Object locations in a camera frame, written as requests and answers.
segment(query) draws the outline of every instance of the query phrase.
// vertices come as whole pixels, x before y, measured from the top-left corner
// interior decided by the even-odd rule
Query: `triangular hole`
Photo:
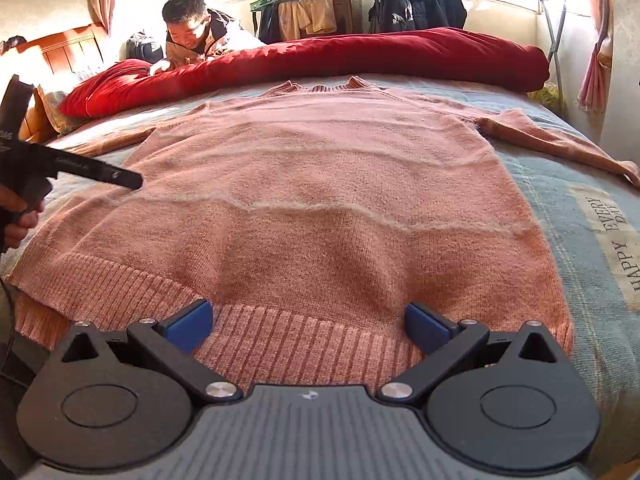
[[[522,359],[530,361],[542,361],[543,363],[555,363],[556,357],[546,344],[545,339],[537,333],[530,334],[527,337],[522,351],[520,352]]]
[[[78,334],[71,342],[69,349],[62,358],[63,363],[73,363],[75,361],[86,361],[98,357],[98,352],[91,343],[91,339],[87,334]]]

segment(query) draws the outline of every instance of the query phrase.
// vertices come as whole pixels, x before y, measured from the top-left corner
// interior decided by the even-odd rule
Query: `clothes rack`
[[[369,16],[369,32],[374,33],[381,30],[380,27],[380,13],[382,9],[380,8],[380,0],[373,0],[373,9],[372,13]],[[542,0],[542,11],[546,17],[546,25],[549,30],[549,37],[551,38],[551,48],[549,50],[547,59],[548,62],[551,63],[551,60],[554,61],[556,66],[556,77],[558,78],[558,92],[560,97],[560,102],[562,107],[564,107],[564,95],[562,94],[562,76],[560,73],[560,61],[558,59],[558,50],[560,48],[560,41],[562,40],[562,32],[564,31],[564,21],[566,18],[566,0],[564,0],[564,4],[562,5],[562,12],[560,14],[560,23],[558,26],[558,33],[556,34],[554,31],[553,23],[551,22],[551,16],[549,15],[546,3]]]

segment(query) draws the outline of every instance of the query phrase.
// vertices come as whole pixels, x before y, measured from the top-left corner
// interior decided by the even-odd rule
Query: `silver screw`
[[[227,383],[226,381],[218,381],[217,383],[207,384],[204,391],[209,397],[226,399],[227,397],[233,397],[238,389],[234,384]]]
[[[406,399],[411,397],[414,389],[404,383],[387,383],[380,390],[385,397],[389,399]]]

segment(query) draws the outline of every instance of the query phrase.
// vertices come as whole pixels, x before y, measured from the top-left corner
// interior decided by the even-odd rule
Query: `hand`
[[[169,59],[161,59],[149,67],[149,75],[167,72],[168,70],[171,70],[171,61]]]
[[[9,211],[22,211],[27,207],[23,199],[13,191],[0,186],[0,206]],[[38,214],[44,211],[44,200],[40,202],[34,211],[20,217],[17,224],[11,224],[4,228],[4,244],[7,247],[17,249],[26,238],[29,229],[38,225]]]

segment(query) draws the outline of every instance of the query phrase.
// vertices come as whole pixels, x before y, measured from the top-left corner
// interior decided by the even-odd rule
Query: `beige fabric patch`
[[[640,236],[609,193],[569,186],[595,232],[628,309],[640,312]]]

